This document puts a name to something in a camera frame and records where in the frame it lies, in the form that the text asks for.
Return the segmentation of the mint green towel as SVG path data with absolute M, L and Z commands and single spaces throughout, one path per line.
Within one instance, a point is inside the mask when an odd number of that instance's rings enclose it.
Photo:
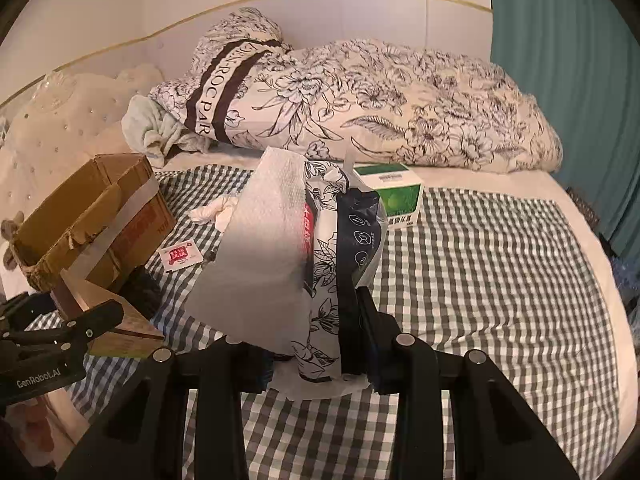
M 129 147 L 144 155 L 154 168 L 165 166 L 172 151 L 207 153 L 212 146 L 207 136 L 192 132 L 160 104 L 141 94 L 131 98 L 120 124 Z

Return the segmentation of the brown cardboard box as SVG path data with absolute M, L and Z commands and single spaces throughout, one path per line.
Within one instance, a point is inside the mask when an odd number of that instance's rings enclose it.
M 26 218 L 11 250 L 28 284 L 51 295 L 63 321 L 107 300 L 122 306 L 122 322 L 94 338 L 90 354 L 144 359 L 164 337 L 120 289 L 175 224 L 144 156 L 98 155 Z

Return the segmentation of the green white medicine box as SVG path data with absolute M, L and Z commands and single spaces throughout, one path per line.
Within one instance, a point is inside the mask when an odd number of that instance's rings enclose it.
M 360 181 L 378 192 L 385 207 L 388 227 L 414 226 L 420 217 L 423 181 L 403 164 L 372 164 L 355 167 Z

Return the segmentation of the floral folded duvet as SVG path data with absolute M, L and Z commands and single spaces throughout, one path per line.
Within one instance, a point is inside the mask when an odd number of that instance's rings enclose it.
M 310 159 L 506 174 L 563 158 L 536 99 L 498 65 L 374 39 L 295 50 L 254 8 L 213 25 L 150 96 L 198 136 Z

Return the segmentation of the floral tissue pack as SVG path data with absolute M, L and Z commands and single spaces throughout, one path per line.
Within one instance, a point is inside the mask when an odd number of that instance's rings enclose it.
M 380 196 L 336 162 L 267 148 L 183 309 L 280 358 L 270 386 L 322 400 L 368 388 L 355 290 L 387 223 Z

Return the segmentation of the crumpled white tissue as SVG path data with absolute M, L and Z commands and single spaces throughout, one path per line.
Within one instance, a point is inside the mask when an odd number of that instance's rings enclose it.
M 223 233 L 228 228 L 238 203 L 238 194 L 224 194 L 207 205 L 192 209 L 188 218 L 196 224 L 212 224 L 217 231 Z

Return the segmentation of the red white sachet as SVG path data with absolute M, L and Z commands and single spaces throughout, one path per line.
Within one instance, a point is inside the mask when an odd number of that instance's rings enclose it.
M 160 262 L 167 273 L 190 268 L 203 261 L 203 255 L 194 240 L 186 240 L 160 250 Z

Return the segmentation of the cream tufted headboard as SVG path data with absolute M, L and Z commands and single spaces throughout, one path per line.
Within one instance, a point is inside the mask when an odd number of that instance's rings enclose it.
M 1 123 L 1 217 L 30 214 L 99 154 L 129 153 L 122 116 L 130 99 L 162 80 L 151 64 L 116 77 L 55 75 L 9 122 Z

